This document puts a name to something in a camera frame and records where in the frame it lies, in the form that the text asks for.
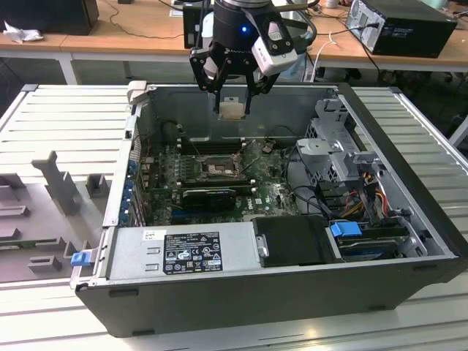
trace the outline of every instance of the floor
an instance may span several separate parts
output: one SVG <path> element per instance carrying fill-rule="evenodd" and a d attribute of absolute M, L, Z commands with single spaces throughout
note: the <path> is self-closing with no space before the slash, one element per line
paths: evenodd
<path fill-rule="evenodd" d="M 52 60 L 32 60 L 27 58 L 5 59 L 0 61 L 0 115 L 15 98 L 24 83 L 65 84 L 58 62 Z M 75 70 L 83 84 L 127 84 L 124 66 L 117 61 L 76 61 Z M 132 79 L 143 79 L 152 83 L 191 83 L 192 70 L 187 62 L 132 62 Z M 296 75 L 300 79 L 301 71 Z M 374 70 L 361 70 L 360 80 L 350 80 L 354 86 L 373 86 L 376 81 Z M 446 83 L 445 73 L 431 75 L 407 72 L 395 81 L 391 73 L 386 75 L 391 85 L 400 86 L 413 103 L 443 133 L 448 135 L 453 124 L 453 117 L 467 109 L 468 83 L 461 85 L 461 80 L 454 77 Z M 343 69 L 327 69 L 327 81 L 343 81 Z"/>

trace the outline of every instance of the paper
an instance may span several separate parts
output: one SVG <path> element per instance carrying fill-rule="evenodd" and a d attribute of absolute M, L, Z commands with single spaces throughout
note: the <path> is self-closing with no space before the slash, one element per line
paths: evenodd
<path fill-rule="evenodd" d="M 6 21 L 5 28 L 6 30 L 3 31 L 3 34 L 9 37 L 13 42 L 18 42 L 20 44 L 23 44 L 23 42 L 33 42 L 35 40 L 44 39 L 40 32 L 35 29 L 18 29 L 9 25 Z"/>

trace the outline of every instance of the blue drive bracket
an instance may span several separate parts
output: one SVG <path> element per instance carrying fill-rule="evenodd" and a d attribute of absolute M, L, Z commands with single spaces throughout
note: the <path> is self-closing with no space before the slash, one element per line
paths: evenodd
<path fill-rule="evenodd" d="M 70 265 L 72 267 L 89 267 L 96 262 L 96 249 L 83 250 L 72 255 Z"/>
<path fill-rule="evenodd" d="M 362 236 L 363 232 L 357 222 L 335 222 L 330 226 L 334 238 L 345 238 L 347 236 Z"/>

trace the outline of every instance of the sticker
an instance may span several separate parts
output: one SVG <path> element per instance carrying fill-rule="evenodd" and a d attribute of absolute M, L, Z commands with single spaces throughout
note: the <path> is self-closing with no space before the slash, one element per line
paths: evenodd
<path fill-rule="evenodd" d="M 162 267 L 167 275 L 222 271 L 219 232 L 165 235 Z"/>
<path fill-rule="evenodd" d="M 164 240 L 166 230 L 144 230 L 142 240 Z"/>

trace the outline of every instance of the wooden desk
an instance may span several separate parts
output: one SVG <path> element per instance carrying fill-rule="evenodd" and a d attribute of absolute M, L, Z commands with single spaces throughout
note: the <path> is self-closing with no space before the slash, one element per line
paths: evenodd
<path fill-rule="evenodd" d="M 63 51 L 189 54 L 189 51 L 184 49 L 182 18 L 169 17 L 170 8 L 157 0 L 136 0 L 134 4 L 118 4 L 117 0 L 97 0 L 97 3 L 99 20 L 90 35 L 69 35 L 61 44 Z M 133 34 L 169 37 L 169 39 L 148 39 L 124 33 L 110 22 L 110 16 L 117 13 L 114 8 L 119 14 L 113 17 L 113 22 L 118 23 L 124 30 Z"/>
<path fill-rule="evenodd" d="M 66 34 L 46 34 L 44 40 L 18 44 L 2 34 L 0 35 L 0 50 L 60 51 L 60 44 L 66 37 Z"/>
<path fill-rule="evenodd" d="M 30 59 L 55 59 L 62 68 L 68 84 L 79 80 L 73 71 L 73 60 L 97 61 L 164 61 L 188 62 L 189 51 L 184 48 L 182 18 L 170 18 L 170 8 L 157 0 L 135 0 L 134 4 L 118 4 L 117 0 L 97 0 L 99 20 L 88 36 L 65 36 L 46 34 L 44 41 L 24 43 L 10 42 L 0 35 L 0 56 Z M 110 23 L 134 34 L 173 39 L 148 39 L 130 36 Z M 347 10 L 339 7 L 325 10 L 329 15 L 338 15 Z M 313 18 L 319 33 L 341 31 L 343 24 L 333 18 Z M 322 67 L 370 68 L 374 66 L 360 43 L 351 33 L 337 34 L 333 38 L 338 45 L 328 45 L 320 54 Z M 318 36 L 309 54 L 314 58 L 328 36 Z M 373 56 L 381 69 L 400 69 L 439 72 L 466 72 L 468 70 L 468 31 L 455 31 L 439 58 L 413 58 Z"/>

